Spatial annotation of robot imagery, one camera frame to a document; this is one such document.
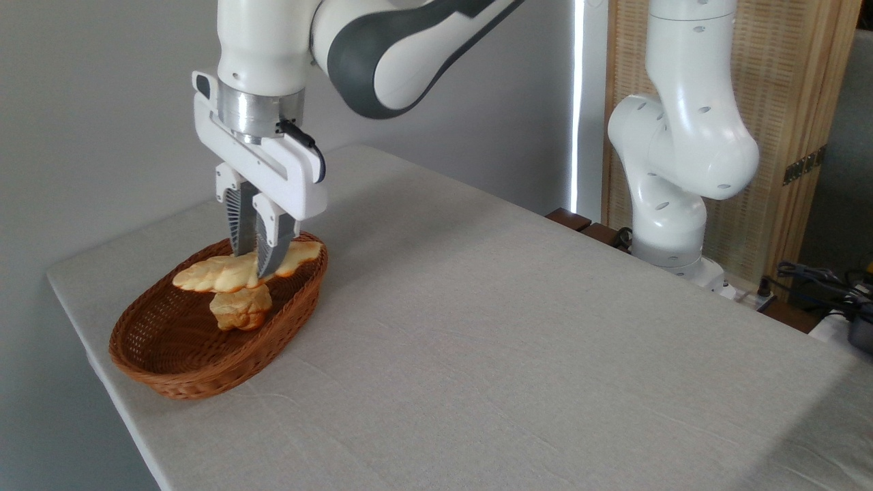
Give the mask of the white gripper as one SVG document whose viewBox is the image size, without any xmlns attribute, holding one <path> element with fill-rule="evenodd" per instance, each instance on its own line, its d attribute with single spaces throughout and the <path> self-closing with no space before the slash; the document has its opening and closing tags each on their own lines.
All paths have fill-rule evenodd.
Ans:
<svg viewBox="0 0 873 491">
<path fill-rule="evenodd" d="M 216 200 L 225 208 L 233 254 L 256 247 L 258 277 L 272 276 L 299 234 L 296 220 L 327 208 L 322 159 L 287 134 L 258 144 L 234 136 L 218 117 L 216 78 L 195 71 L 192 86 L 197 136 L 225 162 L 216 166 Z"/>
</svg>

